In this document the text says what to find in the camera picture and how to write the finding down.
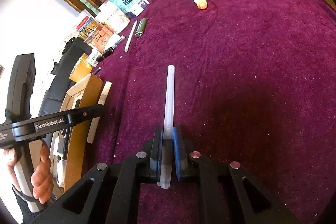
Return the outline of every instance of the cardboard box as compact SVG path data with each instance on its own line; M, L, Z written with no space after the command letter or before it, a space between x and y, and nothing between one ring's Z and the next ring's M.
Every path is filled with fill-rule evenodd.
M73 109L78 99L81 99L79 104L80 108L95 105L98 101L102 84L103 81L93 74L85 76L67 91L60 111ZM90 124L91 120L85 121L74 126L72 129L65 168L64 191L73 186L82 176L84 150ZM50 148L51 151L53 151L55 138L59 135L59 131L54 132ZM52 162L50 171L52 172L53 177L56 178L57 157L51 153L50 159Z

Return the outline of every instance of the small screw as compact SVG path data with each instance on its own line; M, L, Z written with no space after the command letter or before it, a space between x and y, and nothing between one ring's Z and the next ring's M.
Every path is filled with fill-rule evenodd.
M136 157L139 159L146 158L146 156L147 156L147 153L145 151L140 151L140 152L137 152L136 154Z
M199 153L198 151L193 151L190 153L190 156L194 159L198 159L201 156L201 153Z
M230 163L231 168L233 169L239 169L240 168L240 163L238 161L233 161Z
M96 167L97 167L97 169L98 169L99 171L101 171L101 170L105 170L106 167L107 167L107 164L104 163L104 162L100 162L100 163L97 164Z

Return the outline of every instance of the green lighter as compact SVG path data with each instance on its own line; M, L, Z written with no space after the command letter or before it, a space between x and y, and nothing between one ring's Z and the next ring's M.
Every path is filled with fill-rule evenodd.
M143 35L143 32L145 31L146 23L147 23L147 18L143 18L142 20L140 20L138 29L135 33L135 37L140 37Z

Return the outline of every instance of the purple towel fabric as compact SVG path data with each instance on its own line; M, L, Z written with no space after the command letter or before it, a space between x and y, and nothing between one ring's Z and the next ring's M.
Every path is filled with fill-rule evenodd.
M303 223L336 189L336 12L324 0L148 0L145 33L98 74L112 88L91 165L121 162L174 124L215 161L239 161ZM122 33L128 36L133 21ZM195 185L142 187L138 223L197 223Z

